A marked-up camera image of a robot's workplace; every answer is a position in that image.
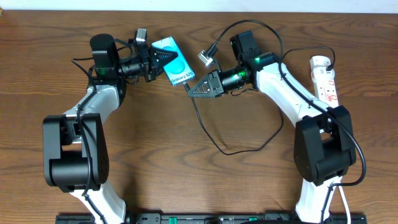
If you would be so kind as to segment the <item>Galaxy smartphone with cyan screen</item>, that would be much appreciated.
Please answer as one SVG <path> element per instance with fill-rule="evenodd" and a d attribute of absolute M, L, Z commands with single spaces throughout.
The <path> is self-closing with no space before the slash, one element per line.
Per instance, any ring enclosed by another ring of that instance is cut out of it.
<path fill-rule="evenodd" d="M 173 59 L 164 67 L 164 72 L 173 86 L 179 85 L 195 77 L 194 71 L 189 66 L 175 39 L 168 38 L 153 42 L 151 46 L 178 53 L 177 58 Z"/>

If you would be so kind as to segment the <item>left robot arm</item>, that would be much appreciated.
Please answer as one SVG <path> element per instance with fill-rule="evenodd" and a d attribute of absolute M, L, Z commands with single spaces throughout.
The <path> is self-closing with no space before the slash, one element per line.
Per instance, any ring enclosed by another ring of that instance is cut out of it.
<path fill-rule="evenodd" d="M 109 156 L 103 125 L 126 96 L 130 80 L 151 82 L 178 57 L 175 50 L 150 47 L 144 29 L 127 42 L 109 34 L 90 39 L 93 66 L 86 95 L 61 115 L 43 120 L 44 176 L 79 199 L 88 215 L 57 215 L 56 223 L 135 223 L 126 202 L 110 181 Z"/>

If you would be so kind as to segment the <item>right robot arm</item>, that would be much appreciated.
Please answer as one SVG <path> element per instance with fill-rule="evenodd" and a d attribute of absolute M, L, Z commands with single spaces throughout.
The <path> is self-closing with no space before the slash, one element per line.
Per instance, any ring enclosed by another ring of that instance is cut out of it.
<path fill-rule="evenodd" d="M 339 105 L 334 61 L 322 55 L 310 59 L 315 88 L 310 93 L 287 70 L 275 53 L 264 53 L 248 30 L 230 38 L 238 65 L 206 74 L 193 88 L 191 98 L 217 98 L 244 85 L 267 95 L 295 127 L 294 162 L 303 178 L 295 212 L 301 222 L 330 219 L 333 190 L 356 162 L 356 146 L 349 111 Z"/>

